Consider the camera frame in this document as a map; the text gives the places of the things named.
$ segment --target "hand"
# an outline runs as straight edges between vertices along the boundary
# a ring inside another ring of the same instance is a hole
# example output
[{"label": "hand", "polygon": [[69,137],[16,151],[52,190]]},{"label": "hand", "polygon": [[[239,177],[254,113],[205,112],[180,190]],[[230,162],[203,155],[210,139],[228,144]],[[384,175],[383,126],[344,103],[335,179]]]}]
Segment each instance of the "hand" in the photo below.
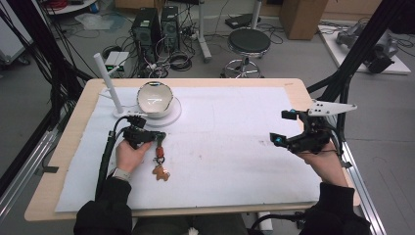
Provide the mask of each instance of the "hand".
[{"label": "hand", "polygon": [[129,173],[143,162],[144,155],[152,146],[152,142],[144,143],[138,149],[133,149],[128,141],[122,140],[116,147],[116,167]]},{"label": "hand", "polygon": [[311,165],[323,182],[348,187],[342,165],[336,155],[336,148],[332,142],[325,145],[317,155],[306,151],[299,153],[298,156],[304,159],[306,164]]}]

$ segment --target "stool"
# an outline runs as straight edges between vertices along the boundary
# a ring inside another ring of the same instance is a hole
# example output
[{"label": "stool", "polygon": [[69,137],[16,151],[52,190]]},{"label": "stool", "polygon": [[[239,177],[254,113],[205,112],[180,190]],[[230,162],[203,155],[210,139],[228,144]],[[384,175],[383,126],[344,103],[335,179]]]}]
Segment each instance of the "stool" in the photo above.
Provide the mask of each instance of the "stool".
[{"label": "stool", "polygon": [[232,31],[228,37],[228,47],[243,57],[241,60],[234,60],[227,64],[221,77],[262,77],[259,67],[250,61],[250,57],[262,57],[270,46],[271,40],[261,31],[250,28]]}]

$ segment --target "white bowl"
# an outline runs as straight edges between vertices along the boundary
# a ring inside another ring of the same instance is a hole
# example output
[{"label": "white bowl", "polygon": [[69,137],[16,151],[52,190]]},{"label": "white bowl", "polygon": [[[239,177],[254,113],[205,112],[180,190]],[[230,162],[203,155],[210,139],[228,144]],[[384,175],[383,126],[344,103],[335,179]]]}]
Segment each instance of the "white bowl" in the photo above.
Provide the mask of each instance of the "white bowl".
[{"label": "white bowl", "polygon": [[173,92],[170,87],[159,82],[150,81],[144,84],[137,93],[137,103],[149,118],[162,118],[171,111]]}]

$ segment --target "black jacket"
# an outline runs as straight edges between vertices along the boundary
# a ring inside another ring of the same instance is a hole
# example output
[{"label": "black jacket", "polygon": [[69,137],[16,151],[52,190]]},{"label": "black jacket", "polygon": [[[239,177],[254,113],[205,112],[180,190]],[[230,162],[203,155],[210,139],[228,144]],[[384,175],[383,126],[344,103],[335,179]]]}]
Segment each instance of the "black jacket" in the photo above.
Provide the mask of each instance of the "black jacket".
[{"label": "black jacket", "polygon": [[[88,202],[76,216],[75,235],[131,234],[128,182],[108,178],[97,202]],[[354,189],[320,184],[320,199],[306,211],[300,235],[369,235],[370,223],[353,212]]]}]

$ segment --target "floor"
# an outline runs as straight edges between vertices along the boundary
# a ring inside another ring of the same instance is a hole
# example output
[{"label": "floor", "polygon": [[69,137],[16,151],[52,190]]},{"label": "floor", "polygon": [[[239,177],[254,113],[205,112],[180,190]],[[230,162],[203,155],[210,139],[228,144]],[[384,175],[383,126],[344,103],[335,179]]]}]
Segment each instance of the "floor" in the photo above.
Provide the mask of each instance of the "floor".
[{"label": "floor", "polygon": [[[206,19],[207,34],[227,35],[231,31],[224,24],[228,16]],[[86,64],[98,73],[93,55],[119,43],[127,35],[131,22],[113,17],[116,27],[111,30],[86,31],[73,18],[60,19],[69,31],[69,41]],[[263,18],[263,25],[280,26],[278,19]],[[306,86],[331,75],[336,69],[320,35],[309,41],[288,40],[284,32],[276,31],[271,50],[261,60],[255,60],[265,77],[298,77]],[[413,37],[401,36],[412,40]],[[171,71],[168,77],[219,77],[221,68],[235,59],[226,46],[226,38],[207,37],[213,59],[205,64],[197,43],[193,66],[185,72]],[[415,48],[406,49],[412,55]],[[413,56],[399,52],[397,56],[415,71]],[[75,56],[78,67],[90,74],[87,66]],[[387,234],[415,234],[415,73],[409,75],[369,74],[358,72],[351,81],[349,102],[357,104],[357,111],[346,116],[346,140],[357,167],[385,226]],[[14,63],[0,70],[0,141],[2,150],[0,175],[18,154],[29,135],[50,108],[50,86],[35,64]],[[320,92],[311,94],[318,97]],[[24,211],[40,176],[33,175],[18,197],[8,216],[0,224],[0,234],[71,234],[73,220],[60,222],[27,222]],[[254,214],[244,214],[247,226],[254,222]],[[295,225],[273,221],[273,234],[298,234]]]}]

